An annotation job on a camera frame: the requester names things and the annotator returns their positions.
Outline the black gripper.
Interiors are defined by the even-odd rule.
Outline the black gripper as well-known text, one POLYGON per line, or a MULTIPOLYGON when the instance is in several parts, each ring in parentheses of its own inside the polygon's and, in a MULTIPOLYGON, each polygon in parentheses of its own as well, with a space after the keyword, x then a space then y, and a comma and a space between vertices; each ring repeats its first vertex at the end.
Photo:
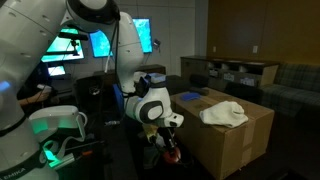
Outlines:
POLYGON ((173 153, 176 147, 174 140, 174 128, 173 127, 159 127, 152 124, 144 124, 143 131, 147 140, 150 143, 155 143, 159 137, 162 137, 167 142, 167 148, 170 153, 173 153))

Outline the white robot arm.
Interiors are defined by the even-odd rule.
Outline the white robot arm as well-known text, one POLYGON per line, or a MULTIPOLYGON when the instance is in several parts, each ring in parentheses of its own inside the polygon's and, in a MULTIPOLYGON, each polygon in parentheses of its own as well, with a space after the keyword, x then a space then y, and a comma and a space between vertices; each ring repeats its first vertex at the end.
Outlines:
POLYGON ((171 109, 167 88, 157 78, 143 97, 136 95, 134 76, 143 52, 132 17, 113 0, 2 0, 0 6, 0 175, 1 180, 58 180, 39 140, 19 105, 17 93, 62 28, 118 33, 111 49, 125 98, 126 115, 159 127, 179 127, 184 117, 171 109))

